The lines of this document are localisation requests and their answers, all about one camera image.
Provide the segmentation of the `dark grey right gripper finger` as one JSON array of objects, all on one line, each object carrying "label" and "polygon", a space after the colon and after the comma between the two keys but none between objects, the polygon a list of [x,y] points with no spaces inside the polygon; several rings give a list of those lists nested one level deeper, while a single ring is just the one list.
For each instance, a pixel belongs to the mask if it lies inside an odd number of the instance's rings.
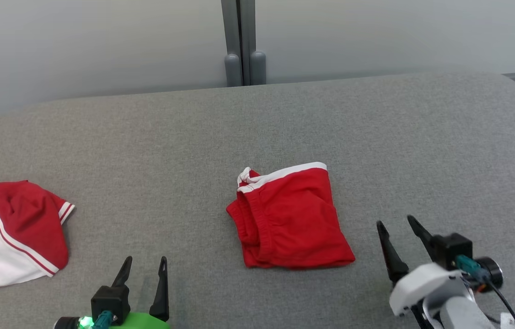
[{"label": "dark grey right gripper finger", "polygon": [[433,237],[431,235],[431,233],[429,233],[429,231],[427,231],[427,229],[425,229],[425,227],[423,227],[421,225],[421,223],[419,223],[417,221],[417,219],[415,217],[413,217],[412,215],[408,215],[407,219],[408,219],[408,223],[409,223],[410,227],[413,230],[414,235],[416,235],[416,237],[418,239],[420,239],[425,250],[429,254],[429,257],[431,258],[431,260],[436,261],[435,248],[433,247],[433,244],[431,243],[431,240]]},{"label": "dark grey right gripper finger", "polygon": [[389,280],[393,285],[409,273],[408,265],[399,257],[395,247],[391,243],[391,236],[382,221],[376,222],[381,250],[388,273]]}]

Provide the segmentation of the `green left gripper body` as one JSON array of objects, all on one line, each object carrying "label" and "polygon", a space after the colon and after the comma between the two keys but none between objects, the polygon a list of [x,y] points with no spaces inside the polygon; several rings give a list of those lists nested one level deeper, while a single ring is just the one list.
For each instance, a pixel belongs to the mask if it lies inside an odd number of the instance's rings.
[{"label": "green left gripper body", "polygon": [[111,325],[110,329],[171,329],[170,325],[147,313],[130,313],[124,322]]}]

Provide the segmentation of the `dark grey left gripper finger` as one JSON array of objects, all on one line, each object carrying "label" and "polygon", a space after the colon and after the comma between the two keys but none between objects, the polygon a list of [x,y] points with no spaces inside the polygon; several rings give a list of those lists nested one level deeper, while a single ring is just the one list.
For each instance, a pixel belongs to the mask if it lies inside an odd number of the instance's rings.
[{"label": "dark grey left gripper finger", "polygon": [[167,258],[161,257],[161,264],[158,270],[159,282],[153,304],[150,307],[150,315],[163,322],[169,319],[169,304],[168,304],[168,268]]},{"label": "dark grey left gripper finger", "polygon": [[128,256],[125,258],[123,265],[119,269],[118,274],[113,281],[113,287],[125,286],[125,283],[128,281],[130,275],[132,262],[132,256]]}]

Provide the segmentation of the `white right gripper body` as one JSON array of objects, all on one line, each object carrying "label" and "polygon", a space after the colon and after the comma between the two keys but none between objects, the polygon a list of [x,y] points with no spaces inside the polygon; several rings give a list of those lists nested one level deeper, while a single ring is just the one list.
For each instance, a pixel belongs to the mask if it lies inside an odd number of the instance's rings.
[{"label": "white right gripper body", "polygon": [[395,316],[411,312],[421,304],[424,311],[441,308],[450,298],[462,297],[473,302],[473,292],[465,284],[462,271],[448,271],[438,264],[424,264],[400,279],[389,297]]}]

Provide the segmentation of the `red shorts with white trim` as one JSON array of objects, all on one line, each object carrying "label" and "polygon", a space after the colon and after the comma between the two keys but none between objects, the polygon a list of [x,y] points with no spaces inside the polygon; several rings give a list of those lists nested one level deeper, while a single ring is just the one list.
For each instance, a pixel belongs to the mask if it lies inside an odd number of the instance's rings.
[{"label": "red shorts with white trim", "polygon": [[226,212],[235,223],[246,267],[303,270],[347,266],[355,260],[322,162],[267,175],[246,167]]}]

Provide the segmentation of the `red and white shirt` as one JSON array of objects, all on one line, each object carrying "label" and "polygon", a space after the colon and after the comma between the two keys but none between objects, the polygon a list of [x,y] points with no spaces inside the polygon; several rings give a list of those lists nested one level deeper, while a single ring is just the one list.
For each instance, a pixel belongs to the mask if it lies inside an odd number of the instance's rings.
[{"label": "red and white shirt", "polygon": [[53,277],[69,262],[74,204],[27,180],[0,182],[0,287]]}]

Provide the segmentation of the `grey fabric sofa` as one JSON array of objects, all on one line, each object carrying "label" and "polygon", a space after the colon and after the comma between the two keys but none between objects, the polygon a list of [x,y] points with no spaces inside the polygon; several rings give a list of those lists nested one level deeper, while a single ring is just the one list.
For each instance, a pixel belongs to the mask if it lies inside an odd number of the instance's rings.
[{"label": "grey fabric sofa", "polygon": [[[356,261],[248,269],[226,206],[245,167],[327,165]],[[49,102],[0,117],[0,181],[76,205],[69,264],[0,288],[0,329],[52,329],[90,312],[126,256],[147,312],[168,260],[175,329],[417,329],[389,308],[376,221],[415,267],[429,257],[407,215],[460,233],[504,273],[515,309],[515,82],[429,72]]]}]

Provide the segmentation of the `grey partition post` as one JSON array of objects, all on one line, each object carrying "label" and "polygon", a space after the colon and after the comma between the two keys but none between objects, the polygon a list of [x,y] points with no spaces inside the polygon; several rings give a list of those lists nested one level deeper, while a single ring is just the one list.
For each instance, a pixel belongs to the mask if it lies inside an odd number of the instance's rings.
[{"label": "grey partition post", "polygon": [[228,87],[267,83],[266,54],[256,47],[256,0],[220,0]]}]

